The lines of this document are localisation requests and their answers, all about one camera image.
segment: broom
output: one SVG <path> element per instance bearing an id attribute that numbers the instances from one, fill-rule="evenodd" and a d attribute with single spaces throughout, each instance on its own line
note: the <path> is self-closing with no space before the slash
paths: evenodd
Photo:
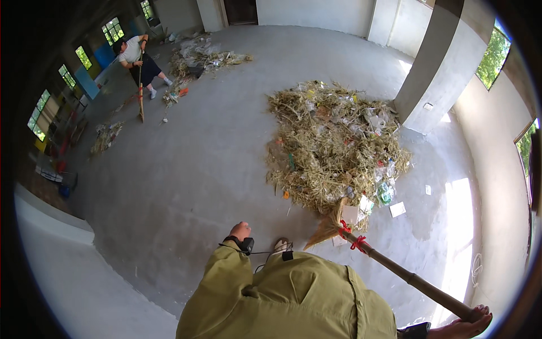
<path id="1" fill-rule="evenodd" d="M 357 237 L 350 233 L 349 229 L 342 227 L 340 216 L 346 200 L 347 198 L 343 197 L 339 201 L 339 204 L 336 206 L 333 213 L 326 219 L 322 220 L 322 222 L 318 225 L 316 233 L 311 236 L 307 245 L 303 249 L 304 251 L 311 246 L 334 237 L 338 233 L 345 240 L 352 243 L 352 247 L 350 247 L 350 249 L 354 250 L 357 248 L 363 253 L 367 254 L 370 258 L 376 260 L 380 264 L 384 265 L 388 270 L 398 275 L 401 279 L 406 281 L 407 284 L 412 285 L 415 289 L 419 290 L 442 307 L 448 309 L 450 312 L 460 317 L 463 321 L 474 323 L 482 317 L 481 313 L 474 311 L 469 306 L 429 284 L 415 273 L 407 271 L 393 260 L 390 260 L 384 255 L 378 253 L 378 251 L 364 241 L 364 236 Z"/>
<path id="2" fill-rule="evenodd" d="M 139 60 L 143 60 L 143 50 L 141 50 L 141 54 L 139 55 Z M 145 122 L 145 116 L 143 115 L 143 83 L 141 82 L 141 70 L 143 69 L 143 65 L 139 66 L 139 89 L 138 89 L 138 103 L 139 103 L 139 117 L 141 118 L 141 122 Z"/>

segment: window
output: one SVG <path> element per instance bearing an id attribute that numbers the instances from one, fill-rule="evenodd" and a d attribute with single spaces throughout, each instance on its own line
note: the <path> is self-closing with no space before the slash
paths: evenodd
<path id="1" fill-rule="evenodd" d="M 45 107 L 45 104 L 47 100 L 49 100 L 50 96 L 51 94 L 49 94 L 48 90 L 43 91 L 43 94 L 37 101 L 36 107 L 34 107 L 34 111 L 32 112 L 32 115 L 30 116 L 30 119 L 27 123 L 28 128 L 30 128 L 32 132 L 34 132 L 34 134 L 40 139 L 40 141 L 43 141 L 45 139 L 45 133 L 38 127 L 37 120 L 40 117 L 41 111 L 43 111 L 43 108 Z"/>
<path id="2" fill-rule="evenodd" d="M 515 146 L 518 148 L 519 156 L 521 158 L 521 164 L 523 165 L 523 170 L 525 172 L 525 180 L 527 181 L 527 190 L 529 196 L 529 203 L 531 197 L 531 187 L 529 181 L 529 153 L 531 152 L 531 134 L 533 134 L 537 129 L 538 119 L 535 119 L 526 129 L 525 132 L 519 139 L 516 140 Z"/>
<path id="3" fill-rule="evenodd" d="M 109 46 L 124 36 L 124 32 L 120 27 L 119 20 L 116 17 L 103 25 L 102 31 L 104 31 L 105 38 L 107 39 L 107 42 L 109 42 Z"/>
<path id="4" fill-rule="evenodd" d="M 143 8 L 143 14 L 145 14 L 145 19 L 152 18 L 152 10 L 151 5 L 149 4 L 149 0 L 145 0 L 141 2 L 141 8 Z"/>
<path id="5" fill-rule="evenodd" d="M 69 89 L 74 89 L 75 80 L 73 80 L 72 75 L 68 72 L 66 65 L 62 65 L 62 67 L 59 68 L 59 73 L 66 82 L 66 85 L 68 85 Z"/>
<path id="6" fill-rule="evenodd" d="M 83 66 L 86 69 L 89 69 L 92 66 L 92 63 L 91 63 L 90 59 L 87 57 L 87 54 L 85 53 L 85 50 L 83 49 L 83 46 L 79 46 L 75 50 L 75 52 L 77 53 L 77 56 L 79 57 L 79 59 L 83 63 Z"/>
<path id="7" fill-rule="evenodd" d="M 511 39 L 504 31 L 499 21 L 495 20 L 495 26 L 489 39 L 486 52 L 476 70 L 476 75 L 487 89 L 491 88 L 493 82 L 499 75 L 504 65 L 508 51 L 510 50 Z"/>

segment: red string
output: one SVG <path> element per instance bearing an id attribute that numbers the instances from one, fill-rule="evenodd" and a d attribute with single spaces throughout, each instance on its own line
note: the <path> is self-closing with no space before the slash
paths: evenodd
<path id="1" fill-rule="evenodd" d="M 351 250 L 355 250 L 355 249 L 357 248 L 358 250 L 360 250 L 360 251 L 362 251 L 363 253 L 365 253 L 365 251 L 363 251 L 363 249 L 362 249 L 362 244 L 368 245 L 367 242 L 365 241 L 365 239 L 367 239 L 367 238 L 364 237 L 364 236 L 362 236 L 362 235 L 360 235 L 360 236 L 358 237 L 358 240 L 356 240 L 356 242 L 353 242 L 353 243 L 352 243 L 352 246 L 350 246 L 350 249 L 351 249 Z"/>
<path id="2" fill-rule="evenodd" d="M 346 240 L 346 238 L 343 235 L 343 232 L 347 231 L 348 233 L 352 233 L 352 229 L 350 227 L 346 227 L 346 222 L 344 220 L 341 220 L 340 223 L 343 224 L 343 227 L 339 229 L 339 235 L 340 235 L 341 238 Z"/>

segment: white cable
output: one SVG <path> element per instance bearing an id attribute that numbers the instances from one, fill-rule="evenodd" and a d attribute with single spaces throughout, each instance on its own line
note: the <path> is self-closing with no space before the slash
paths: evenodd
<path id="1" fill-rule="evenodd" d="M 470 279 L 473 282 L 473 287 L 478 287 L 476 277 L 482 272 L 482 254 L 477 253 L 470 265 Z"/>

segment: olive green shirt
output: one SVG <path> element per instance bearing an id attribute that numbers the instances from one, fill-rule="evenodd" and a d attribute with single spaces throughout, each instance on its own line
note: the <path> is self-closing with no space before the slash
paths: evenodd
<path id="1" fill-rule="evenodd" d="M 293 252 L 252 274 L 229 240 L 212 254 L 177 327 L 182 338 L 396 338 L 388 304 L 349 266 Z"/>

